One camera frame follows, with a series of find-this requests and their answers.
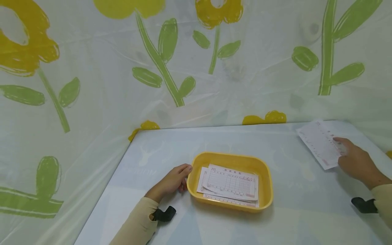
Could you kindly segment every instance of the right hand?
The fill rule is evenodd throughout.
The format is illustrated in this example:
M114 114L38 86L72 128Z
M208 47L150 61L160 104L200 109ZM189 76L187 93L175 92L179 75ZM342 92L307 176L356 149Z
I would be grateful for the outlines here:
M354 145L346 138L334 138L346 147L347 155L339 157L340 168L349 176L364 183L370 190L376 186L391 183L376 167L369 153Z

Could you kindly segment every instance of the yellow tray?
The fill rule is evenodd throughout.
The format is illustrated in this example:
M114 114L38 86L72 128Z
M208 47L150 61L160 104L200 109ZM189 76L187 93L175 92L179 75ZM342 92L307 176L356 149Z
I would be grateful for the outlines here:
M208 167L210 163L250 174L257 174L259 176L259 207L248 207L223 201L211 200L203 197L202 193L197 192L201 167ZM271 205L272 200L274 199L269 168L258 158L216 152L202 152L195 157L192 166L193 170L188 176L187 187L190 194L199 202L246 212L260 212Z

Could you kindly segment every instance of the white table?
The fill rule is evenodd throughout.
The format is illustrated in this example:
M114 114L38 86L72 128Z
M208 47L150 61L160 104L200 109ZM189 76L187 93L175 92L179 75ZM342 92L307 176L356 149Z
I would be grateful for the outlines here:
M337 135L368 151L389 177L392 161L354 126L326 122ZM377 214L360 214L352 197L370 192L339 168L324 171L296 135L303 123L168 129L137 134L76 245L108 244L146 191L174 166L203 151L256 156L270 167L274 201L260 214L197 203L189 193L161 204L177 213L158 226L150 245L389 244L392 232Z

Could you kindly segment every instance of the paper form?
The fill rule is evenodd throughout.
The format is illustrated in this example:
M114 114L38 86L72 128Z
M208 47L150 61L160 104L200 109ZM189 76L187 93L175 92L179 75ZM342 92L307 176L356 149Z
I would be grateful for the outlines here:
M197 186L197 192L204 193L204 194L207 194L207 195L219 196L219 197L223 197L224 198L225 196L223 194L219 194L219 193L210 191L210 190L208 190L208 189L203 187L203 182L207 179L206 178L207 174L208 174L208 168L202 167L201 168L201 173L200 173L199 183L198 183L198 186Z
M297 129L297 133L324 170L338 166L338 159L345 154L345 149L333 140L333 134L323 121L310 122Z
M258 179L255 174L210 164L202 186L225 197L256 201Z

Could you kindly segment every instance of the paper sheet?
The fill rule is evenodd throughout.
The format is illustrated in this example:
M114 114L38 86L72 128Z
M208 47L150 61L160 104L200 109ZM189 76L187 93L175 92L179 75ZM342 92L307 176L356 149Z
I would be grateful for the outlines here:
M255 174L210 164L202 185L225 197L258 200L258 176Z
M208 190L208 189L203 187L203 182L207 179L206 177L208 175L208 172L209 172L208 168L206 168L206 167L202 167L201 168L200 179L199 179L199 183L198 183L198 186L197 186L197 192L204 193L204 194L209 195L209 196L211 196L211 195L219 196L219 197L222 197L224 199L230 200L229 198L225 198L224 194L216 193L216 192L210 191L210 190Z
M345 149L333 140L333 134L323 121L310 122L297 129L297 133L324 170L338 166L338 159L344 155Z

